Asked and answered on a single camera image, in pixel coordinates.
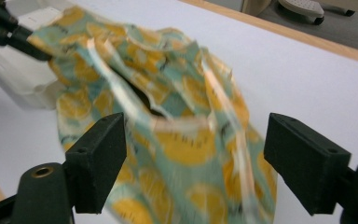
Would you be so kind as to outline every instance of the clamp jaw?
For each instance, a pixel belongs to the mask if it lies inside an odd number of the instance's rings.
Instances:
[[[297,119],[271,113],[264,157],[310,215],[332,214],[339,203],[340,223],[358,224],[358,167],[348,167],[349,151]]]
[[[65,162],[25,172],[17,194],[0,202],[0,223],[73,224],[77,213],[100,214],[127,157],[123,114],[97,121],[65,153]]]
[[[19,25],[19,21],[7,11],[6,2],[0,0],[0,46],[10,45],[39,61],[50,60],[50,55],[27,42],[32,33],[33,31]]]

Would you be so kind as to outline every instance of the white table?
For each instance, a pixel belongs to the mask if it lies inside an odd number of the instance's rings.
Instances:
[[[174,0],[78,2],[113,20],[181,29],[232,66],[251,122],[263,135],[270,112],[285,114],[353,153],[351,168],[357,166],[358,62]],[[2,191],[14,194],[23,172],[51,161],[64,161],[55,112],[16,105],[0,88]],[[310,217],[281,179],[278,191],[274,223],[338,223],[340,209],[333,216]],[[105,212],[76,216],[76,223],[111,219]]]

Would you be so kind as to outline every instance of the teal fabric with yellow lemon print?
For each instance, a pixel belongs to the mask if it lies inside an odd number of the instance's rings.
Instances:
[[[29,37],[53,55],[68,149],[124,112],[128,157],[107,200],[126,223],[272,223],[276,173],[231,70],[182,32],[102,22],[79,7]]]

